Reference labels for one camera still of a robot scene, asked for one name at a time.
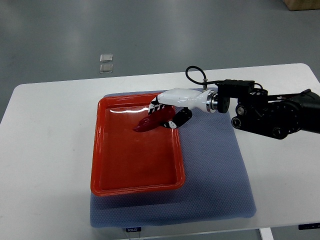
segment silver connector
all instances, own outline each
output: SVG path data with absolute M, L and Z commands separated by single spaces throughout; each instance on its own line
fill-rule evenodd
M 210 91 L 205 102 L 206 110 L 209 113 L 214 113 L 218 109 L 218 93 L 217 91 Z

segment red object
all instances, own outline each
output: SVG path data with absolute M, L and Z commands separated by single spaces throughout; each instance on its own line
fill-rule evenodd
M 91 172 L 91 191 L 96 196 L 173 190 L 185 183 L 178 130 L 133 131 L 158 94 L 99 101 Z
M 150 115 L 142 118 L 138 126 L 133 130 L 138 133 L 143 133 L 155 129 L 160 126 L 161 123 L 166 123 L 176 115 L 176 111 L 172 106 L 166 106 L 158 111 L 154 111 Z

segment black cable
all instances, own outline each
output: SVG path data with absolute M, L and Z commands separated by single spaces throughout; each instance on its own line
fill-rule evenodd
M 206 82 L 199 82 L 199 81 L 195 81 L 193 80 L 191 77 L 189 77 L 188 72 L 190 69 L 197 69 L 198 71 L 200 71 L 203 75 L 203 79 L 207 79 L 205 72 L 198 66 L 188 66 L 185 70 L 185 76 L 187 79 L 189 79 L 191 82 L 193 82 L 194 84 L 198 84 L 198 85 L 209 85 L 209 84 L 218 84 L 218 83 L 222 83 L 222 80 L 218 80 L 218 81 L 206 81 Z
M 261 89 L 264 89 L 260 83 L 254 83 L 254 85 L 258 85 Z

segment red pepper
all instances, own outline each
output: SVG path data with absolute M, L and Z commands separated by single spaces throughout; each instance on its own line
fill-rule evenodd
M 154 111 L 150 115 L 142 118 L 133 131 L 143 133 L 156 129 L 160 124 L 166 123 L 171 120 L 176 114 L 172 106 L 165 106 L 164 108 Z

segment cardboard box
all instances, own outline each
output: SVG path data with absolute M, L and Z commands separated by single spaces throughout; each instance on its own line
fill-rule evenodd
M 283 0 L 290 11 L 320 9 L 320 0 Z

